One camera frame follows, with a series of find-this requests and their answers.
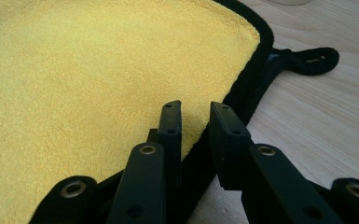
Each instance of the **black plastic arm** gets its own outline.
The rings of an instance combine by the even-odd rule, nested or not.
[[[253,144],[251,134],[227,105],[211,102],[208,146],[220,185],[241,190],[246,184],[245,152]]]
[[[161,109],[158,143],[164,147],[167,187],[177,189],[181,184],[182,114],[181,102],[172,101]]]
[[[242,192],[242,203],[251,223],[343,223],[277,147],[256,144],[248,150],[245,173],[250,187]],[[264,209],[252,207],[261,201]]]
[[[164,149],[142,143],[130,155],[106,223],[165,223]]]
[[[59,182],[37,207],[30,223],[86,223],[94,219],[97,182],[71,176]]]

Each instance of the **wooden table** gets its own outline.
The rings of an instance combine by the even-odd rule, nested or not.
[[[331,47],[340,54],[326,75],[280,74],[248,125],[254,141],[276,146],[306,178],[326,188],[336,178],[359,179],[359,0],[311,0],[295,7],[241,2],[269,24],[274,48]],[[247,223],[241,194],[223,191],[215,179],[188,223]]]

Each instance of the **yellow fabric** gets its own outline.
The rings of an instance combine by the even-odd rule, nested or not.
[[[123,169],[173,100],[184,158],[258,43],[210,0],[0,0],[0,223],[68,176]]]

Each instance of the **black bracket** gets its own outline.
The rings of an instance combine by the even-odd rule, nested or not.
[[[210,118],[220,185],[242,191],[250,223],[359,223],[359,180],[338,179],[325,189],[304,178],[277,147],[253,144],[229,106],[212,102]]]
[[[208,137],[220,185],[242,191],[252,224],[359,223],[358,179],[337,179],[331,189],[310,182],[277,147],[254,144],[228,105],[211,103]],[[88,176],[64,179],[30,222],[165,223],[167,196],[181,188],[181,142],[181,103],[173,101],[124,171],[98,184]]]

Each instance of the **light wood surface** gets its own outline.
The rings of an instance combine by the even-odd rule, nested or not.
[[[295,7],[241,2],[269,24],[275,48],[331,47],[340,53],[338,66],[326,75],[280,74],[248,125],[254,141],[276,146],[326,188],[337,178],[359,179],[359,0]],[[247,223],[241,194],[223,191],[215,179],[188,223]]]

